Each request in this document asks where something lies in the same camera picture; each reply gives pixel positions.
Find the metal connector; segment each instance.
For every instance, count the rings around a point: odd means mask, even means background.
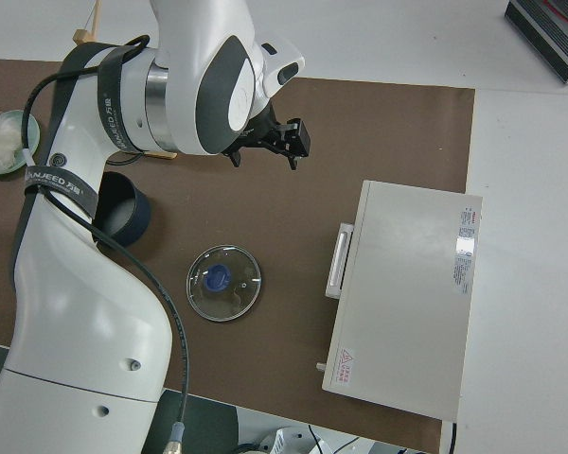
[[[168,442],[163,454],[183,454],[181,442]]]

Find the sticker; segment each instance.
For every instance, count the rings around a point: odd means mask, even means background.
[[[478,213],[471,207],[461,212],[461,219],[456,238],[454,255],[454,289],[463,295],[471,290],[471,266],[475,253],[475,231],[478,225]]]
[[[334,382],[337,385],[349,386],[351,382],[351,371],[353,370],[353,358],[355,352],[348,348],[339,348],[337,356],[337,367],[334,370]]]

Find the brown work surface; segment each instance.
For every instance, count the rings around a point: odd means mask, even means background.
[[[33,83],[55,67],[0,61],[0,111],[23,106]],[[315,364],[326,361],[336,314],[336,301],[324,296],[334,241],[339,223],[355,219],[362,181],[463,192],[473,91],[296,79],[274,104],[280,121],[300,116],[311,134],[311,157],[296,171],[260,149],[245,150],[241,168],[222,156],[182,155],[121,170],[151,200],[150,228],[131,249],[178,302],[189,339],[191,392],[437,452],[439,421],[322,391]],[[45,131],[47,104],[34,112]],[[3,344],[12,335],[7,264],[22,180],[22,170],[0,179]],[[256,304],[229,323],[206,321],[186,302],[189,266],[218,244],[247,249],[264,277]],[[178,355],[175,345],[167,379],[175,389]]]

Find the cable connector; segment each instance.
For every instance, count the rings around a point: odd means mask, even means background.
[[[172,425],[169,442],[164,448],[163,454],[183,454],[183,432],[186,429],[183,423],[176,422]]]

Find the white appliance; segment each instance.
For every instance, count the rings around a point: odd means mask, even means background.
[[[327,295],[341,291],[324,390],[456,421],[481,207],[364,182],[328,278]]]

